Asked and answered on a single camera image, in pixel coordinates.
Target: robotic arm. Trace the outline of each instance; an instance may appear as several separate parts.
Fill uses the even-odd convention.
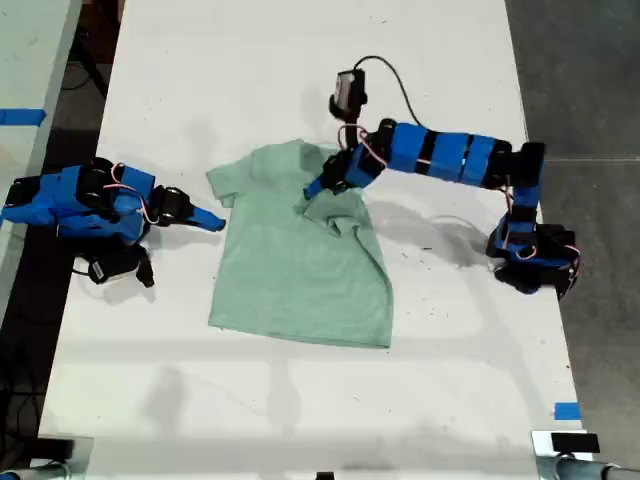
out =
[[[386,60],[368,58],[383,61],[398,77]],[[365,75],[358,64],[338,74],[336,93],[329,100],[331,113],[345,122],[341,128],[346,129],[347,145],[327,160],[320,176],[304,190],[305,197],[312,199],[324,189],[337,195],[348,188],[365,188],[385,169],[501,190],[508,209],[486,249],[488,256],[506,260],[496,278],[523,293],[554,285],[558,297],[564,296],[575,284],[580,252],[574,232],[536,223],[544,144],[527,142],[513,151],[504,140],[437,132],[417,120],[413,125],[384,119],[376,132],[369,133],[356,123],[367,102]],[[406,99],[402,82],[400,86]],[[415,119],[408,101],[407,105]]]
[[[140,241],[152,225],[192,225],[211,232],[225,226],[192,205],[186,193],[154,188],[154,183],[153,175],[95,158],[89,165],[15,180],[0,218],[55,228],[74,253],[87,259],[86,275],[95,283],[137,270],[137,278],[150,287],[153,270]]]

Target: floor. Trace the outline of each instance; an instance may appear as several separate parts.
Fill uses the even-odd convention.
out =
[[[545,220],[574,228],[583,251],[561,309],[584,424],[603,459],[640,467],[640,2],[507,5],[529,138],[549,149]],[[82,81],[69,68],[65,86]],[[61,92],[51,144],[90,151],[103,106],[91,82]]]

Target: cable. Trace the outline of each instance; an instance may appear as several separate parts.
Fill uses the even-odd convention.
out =
[[[140,204],[142,206],[142,213],[144,215],[144,218],[147,220],[147,222],[149,222],[151,225],[156,225],[158,223],[158,220],[156,218],[155,221],[151,221],[151,219],[149,218],[149,213],[147,212],[147,204],[144,201],[144,197],[140,194],[140,192],[138,192],[135,188],[130,187],[129,185],[125,185],[124,183],[122,183],[120,180],[118,180],[118,178],[116,177],[116,168],[119,167],[124,167],[124,163],[119,162],[119,163],[115,163],[112,167],[111,167],[111,178],[113,179],[113,181],[115,182],[112,185],[105,185],[103,188],[116,188],[116,187],[120,187],[120,188],[125,188],[127,190],[130,190],[132,192],[134,192],[136,195],[138,195],[140,197]]]
[[[409,109],[409,113],[411,114],[411,118],[413,118],[413,121],[416,122],[418,125],[420,125],[421,127],[423,127],[424,125],[422,125],[422,123],[420,122],[420,120],[418,120],[418,117],[416,117],[415,112],[413,111],[413,107],[411,106],[411,102],[409,101],[409,95],[407,95],[407,91],[404,88],[404,84],[402,83],[402,80],[400,79],[400,75],[398,75],[398,72],[396,71],[396,69],[394,68],[393,65],[391,65],[391,63],[389,63],[387,60],[385,60],[384,58],[382,58],[379,55],[367,55],[365,57],[362,57],[360,60],[358,60],[356,62],[356,64],[353,66],[353,69],[355,70],[356,68],[358,68],[358,66],[367,61],[367,60],[380,60],[382,63],[384,63],[387,67],[389,67],[389,69],[393,72],[393,74],[396,76],[396,80],[398,80],[398,84],[400,85],[400,90],[402,90],[402,96],[404,97],[404,101],[407,104],[407,108]]]
[[[387,162],[385,162],[384,158],[382,158],[380,155],[378,155],[376,152],[373,151],[373,148],[371,147],[371,145],[369,145],[367,143],[367,134],[364,132],[360,132],[360,140],[362,141],[362,146],[364,148],[366,148],[369,153],[371,154],[371,156],[373,158],[375,158],[378,162],[380,162],[382,164],[383,167],[387,166]]]
[[[569,250],[573,250],[578,255],[573,261],[573,275],[571,277],[571,284],[569,286],[569,288],[571,288],[578,279],[578,273],[580,272],[580,257],[582,256],[582,253],[575,245],[565,245],[564,247],[568,248]]]
[[[516,257],[518,257],[520,260],[531,260],[538,253],[538,249],[534,245],[531,245],[531,248],[532,248],[531,255],[527,255],[526,257],[522,257],[522,256],[520,256],[520,252],[516,252]]]
[[[362,142],[362,146],[364,148],[366,148],[369,153],[371,154],[371,156],[373,158],[375,158],[378,162],[380,162],[384,167],[387,166],[387,162],[384,160],[384,158],[382,158],[380,155],[378,155],[374,150],[373,147],[371,147],[371,145],[369,145],[368,141],[367,141],[367,135],[369,135],[369,132],[367,131],[366,128],[364,128],[362,125],[358,125],[356,123],[345,123],[344,125],[341,125],[340,128],[338,129],[338,144],[340,145],[340,149],[341,150],[345,150],[344,144],[342,143],[342,138],[340,137],[340,133],[345,129],[345,128],[349,128],[349,127],[355,127],[359,130],[359,134],[358,137],[360,138],[360,141]]]
[[[511,209],[513,207],[513,194],[509,191],[509,186],[497,188],[499,192],[504,193],[504,198],[507,201],[507,211],[511,213]]]
[[[341,138],[340,134],[342,133],[342,131],[344,129],[346,129],[348,127],[355,127],[358,130],[362,130],[367,135],[369,134],[369,132],[367,131],[366,128],[364,128],[362,125],[358,125],[357,123],[345,123],[345,124],[341,125],[340,128],[338,129],[338,145],[340,145],[340,150],[346,150],[344,144],[342,143],[342,138]]]
[[[65,73],[67,71],[67,68],[69,67],[76,67],[76,68],[82,68],[81,65],[75,64],[75,63],[67,63],[67,66],[65,67]],[[89,80],[91,80],[91,75],[89,75],[87,73],[87,77],[80,83],[78,83],[77,85],[73,85],[71,87],[65,87],[64,85],[62,87],[60,87],[60,90],[63,90],[65,92],[69,92],[72,90],[78,90],[82,87],[84,87],[87,83],[89,83]]]
[[[18,352],[20,348],[24,348],[24,347],[18,346],[17,348],[18,350],[16,350],[16,352]],[[34,408],[34,413],[36,417],[35,436],[37,436],[37,428],[41,421],[41,412],[40,412],[40,409],[38,408],[36,397],[42,397],[45,395],[44,392],[35,391],[36,383],[37,383],[35,379],[35,374],[33,373],[32,365],[28,357],[26,356],[26,350],[23,350],[23,352],[25,352],[24,356],[14,355],[12,358],[22,358],[22,362],[20,366],[25,370],[25,372],[27,373],[27,376],[29,377],[29,383],[31,384],[31,391],[23,392],[23,391],[15,390],[15,384],[16,384],[16,379],[14,376],[15,367],[9,363],[10,359],[8,358],[0,359],[2,360],[3,369],[5,371],[5,382],[2,388],[2,393],[3,393],[2,403],[0,404],[1,405],[0,415],[2,417],[0,418],[0,461],[4,458],[8,458],[9,454],[14,454],[13,462],[11,462],[11,464],[9,465],[9,468],[12,468],[13,465],[15,465],[15,462],[19,459],[19,455],[20,455],[19,448],[21,444],[24,445],[26,442],[29,442],[31,440],[31,438],[29,438],[28,436],[25,436],[22,433],[22,426],[20,421],[21,415],[25,407],[27,406],[29,400],[31,400],[33,402],[33,408]],[[16,430],[10,431],[6,421],[10,413],[9,409],[11,407],[11,400],[15,396],[22,396],[22,395],[24,395],[25,397],[17,411]],[[7,448],[7,443],[6,443],[7,435],[16,440],[14,445],[12,445],[10,448]]]

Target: green t-shirt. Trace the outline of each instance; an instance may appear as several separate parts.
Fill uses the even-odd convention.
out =
[[[359,192],[302,189],[332,152],[294,140],[208,172],[231,207],[209,324],[329,345],[388,347],[393,294]]]

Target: blue tape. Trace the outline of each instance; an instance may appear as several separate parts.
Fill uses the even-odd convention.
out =
[[[576,402],[558,402],[553,410],[553,417],[556,420],[580,420],[580,405]]]
[[[513,204],[519,207],[536,208],[540,202],[540,184],[535,187],[516,187],[513,189]]]
[[[47,112],[41,108],[0,108],[0,125],[40,126]]]
[[[364,146],[362,144],[356,147],[355,152],[353,152],[353,157],[351,158],[351,163],[349,164],[349,169],[347,170],[347,174],[345,175],[345,180],[349,183],[352,183],[358,188],[365,188],[367,185],[373,182],[373,178],[369,176],[368,173],[360,170],[360,168],[358,167],[363,151]]]

